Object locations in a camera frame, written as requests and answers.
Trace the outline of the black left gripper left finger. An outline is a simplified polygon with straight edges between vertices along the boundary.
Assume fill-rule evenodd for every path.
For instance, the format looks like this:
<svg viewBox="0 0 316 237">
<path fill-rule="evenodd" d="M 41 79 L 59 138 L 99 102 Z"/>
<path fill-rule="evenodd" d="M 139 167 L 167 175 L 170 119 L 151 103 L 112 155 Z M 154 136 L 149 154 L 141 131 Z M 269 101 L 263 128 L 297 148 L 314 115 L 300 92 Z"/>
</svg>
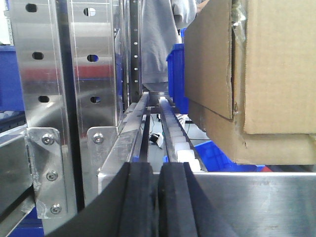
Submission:
<svg viewBox="0 0 316 237">
<path fill-rule="evenodd" d="M 101 194 L 50 237 L 152 237 L 153 171 L 146 162 L 126 162 Z"/>
</svg>

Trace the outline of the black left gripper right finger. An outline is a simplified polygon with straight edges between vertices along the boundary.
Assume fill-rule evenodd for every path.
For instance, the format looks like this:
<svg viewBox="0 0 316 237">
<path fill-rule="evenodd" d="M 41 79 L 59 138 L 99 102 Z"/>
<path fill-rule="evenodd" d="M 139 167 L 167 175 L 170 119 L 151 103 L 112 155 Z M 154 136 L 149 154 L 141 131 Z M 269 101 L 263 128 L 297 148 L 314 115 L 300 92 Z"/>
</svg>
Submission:
<svg viewBox="0 0 316 237">
<path fill-rule="evenodd" d="M 213 206 L 187 162 L 165 163 L 158 179 L 161 237 L 236 237 Z"/>
</svg>

